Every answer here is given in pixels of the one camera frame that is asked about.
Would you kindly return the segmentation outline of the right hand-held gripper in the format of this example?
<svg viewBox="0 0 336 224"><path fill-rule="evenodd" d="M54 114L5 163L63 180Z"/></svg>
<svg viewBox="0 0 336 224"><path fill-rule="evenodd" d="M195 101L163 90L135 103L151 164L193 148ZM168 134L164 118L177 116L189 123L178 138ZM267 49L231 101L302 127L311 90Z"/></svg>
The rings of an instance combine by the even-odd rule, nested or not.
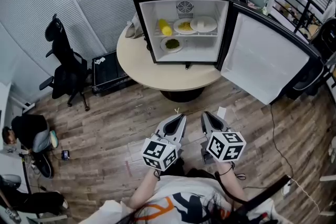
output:
<svg viewBox="0 0 336 224"><path fill-rule="evenodd" d="M246 141L239 132L228 132L227 122L211 112L201 115L202 132L210 138L201 144L201 155L204 164L217 162L234 162L240 159L246 146Z"/></svg>

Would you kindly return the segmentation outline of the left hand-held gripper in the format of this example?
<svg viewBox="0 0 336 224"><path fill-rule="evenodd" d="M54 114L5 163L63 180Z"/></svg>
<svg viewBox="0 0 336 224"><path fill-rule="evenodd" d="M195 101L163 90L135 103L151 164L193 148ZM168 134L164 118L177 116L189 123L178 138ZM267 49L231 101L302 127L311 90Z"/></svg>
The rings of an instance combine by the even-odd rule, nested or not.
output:
<svg viewBox="0 0 336 224"><path fill-rule="evenodd" d="M181 140L186 130L186 115L176 114L161 121L155 133L146 138L141 155L146 166L166 171L181 155Z"/></svg>

